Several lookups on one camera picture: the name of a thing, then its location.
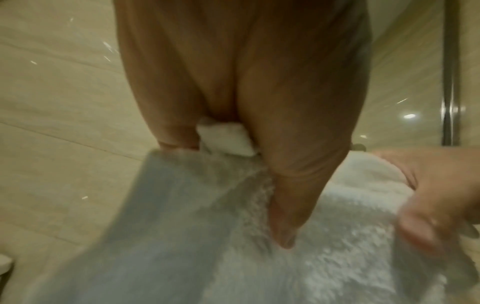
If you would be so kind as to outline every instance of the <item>beige tile floor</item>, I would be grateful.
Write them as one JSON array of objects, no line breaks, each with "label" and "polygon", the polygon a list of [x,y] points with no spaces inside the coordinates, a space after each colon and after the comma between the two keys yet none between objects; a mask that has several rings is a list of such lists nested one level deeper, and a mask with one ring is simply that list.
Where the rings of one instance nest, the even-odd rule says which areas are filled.
[{"label": "beige tile floor", "polygon": [[155,141],[110,0],[0,1],[0,67],[0,252],[16,260],[2,304],[19,304],[101,234]]}]

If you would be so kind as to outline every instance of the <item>hand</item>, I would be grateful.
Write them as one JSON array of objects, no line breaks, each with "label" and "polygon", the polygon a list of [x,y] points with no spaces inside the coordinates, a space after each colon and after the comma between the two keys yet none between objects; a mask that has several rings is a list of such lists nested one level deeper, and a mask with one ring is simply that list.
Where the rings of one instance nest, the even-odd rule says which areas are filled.
[{"label": "hand", "polygon": [[480,149],[425,148],[374,152],[398,167],[415,194],[400,210],[397,231],[413,246],[441,254],[460,224],[480,208]]},{"label": "hand", "polygon": [[274,239],[294,245],[349,151],[370,31],[359,0],[114,1],[127,78],[164,147],[196,148],[203,116],[240,121],[275,182]]}]

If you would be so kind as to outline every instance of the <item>chrome metal bar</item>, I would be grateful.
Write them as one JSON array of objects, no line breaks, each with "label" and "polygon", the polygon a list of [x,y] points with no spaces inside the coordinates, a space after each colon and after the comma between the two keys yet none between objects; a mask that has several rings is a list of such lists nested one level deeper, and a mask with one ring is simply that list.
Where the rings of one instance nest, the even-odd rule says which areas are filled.
[{"label": "chrome metal bar", "polygon": [[442,146],[460,145],[460,4],[443,3]]}]

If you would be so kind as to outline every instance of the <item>towel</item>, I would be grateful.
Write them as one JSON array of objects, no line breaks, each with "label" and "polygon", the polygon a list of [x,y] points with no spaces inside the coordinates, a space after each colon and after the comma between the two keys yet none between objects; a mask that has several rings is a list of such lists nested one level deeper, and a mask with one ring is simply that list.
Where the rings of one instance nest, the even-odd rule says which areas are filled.
[{"label": "towel", "polygon": [[270,237],[273,182],[245,128],[197,130],[201,151],[152,152],[105,235],[27,303],[441,304],[476,283],[457,243],[434,259],[396,237],[413,191],[386,161],[351,152],[285,250]]}]

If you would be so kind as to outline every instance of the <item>white cloth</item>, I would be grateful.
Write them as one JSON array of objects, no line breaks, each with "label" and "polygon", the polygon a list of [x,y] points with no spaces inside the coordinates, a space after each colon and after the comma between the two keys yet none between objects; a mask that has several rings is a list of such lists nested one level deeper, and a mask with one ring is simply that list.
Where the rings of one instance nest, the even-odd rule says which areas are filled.
[{"label": "white cloth", "polygon": [[394,237],[413,191],[362,152],[332,177],[296,247],[279,248],[267,226],[272,181],[246,131],[198,132],[209,152],[153,152],[105,236],[28,303],[439,304],[445,288],[476,282],[458,246],[431,260]]}]

